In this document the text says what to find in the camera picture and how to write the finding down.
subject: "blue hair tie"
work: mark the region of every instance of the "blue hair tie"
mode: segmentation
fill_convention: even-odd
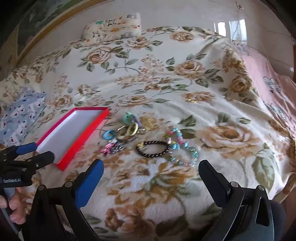
[[[116,136],[116,132],[114,130],[109,130],[104,133],[103,139],[109,141],[115,138],[115,136]]]

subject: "blue gripper pad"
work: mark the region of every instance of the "blue gripper pad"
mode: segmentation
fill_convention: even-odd
[[[19,146],[16,150],[16,153],[18,155],[24,155],[36,150],[37,150],[37,145],[36,143],[32,142],[26,145]]]
[[[88,175],[84,178],[81,185],[77,188],[75,193],[75,206],[80,209],[84,207],[89,201],[93,191],[104,173],[103,161],[98,160],[96,164],[91,165],[87,170]]]

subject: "blue patterned pillow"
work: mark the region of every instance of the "blue patterned pillow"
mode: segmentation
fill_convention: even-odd
[[[45,93],[36,93],[27,88],[13,101],[11,106],[2,110],[0,118],[0,144],[19,145],[44,109]]]

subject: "fingernail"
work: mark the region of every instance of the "fingernail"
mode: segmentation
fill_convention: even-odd
[[[17,205],[15,203],[11,203],[11,204],[9,204],[9,206],[12,210],[17,208]]]
[[[15,222],[16,220],[17,220],[17,218],[16,217],[10,217],[10,219],[11,219],[11,221],[13,221],[13,222]]]

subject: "finger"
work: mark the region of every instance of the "finger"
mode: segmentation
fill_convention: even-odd
[[[16,210],[14,210],[12,212],[12,214],[10,215],[10,219],[14,223],[19,223],[25,217],[26,217],[26,212],[25,212],[24,208],[21,205]]]
[[[26,218],[25,217],[22,217],[22,219],[20,221],[15,222],[15,223],[16,224],[23,224],[23,223],[25,223],[25,221],[26,221]]]
[[[16,190],[16,194],[19,194],[19,193],[22,193],[22,187],[17,187],[17,188],[15,188],[15,190]]]
[[[0,196],[0,208],[7,208],[7,202],[2,196]]]
[[[9,201],[9,207],[12,210],[17,209],[20,206],[20,199],[18,197],[18,195],[13,195],[12,198]]]

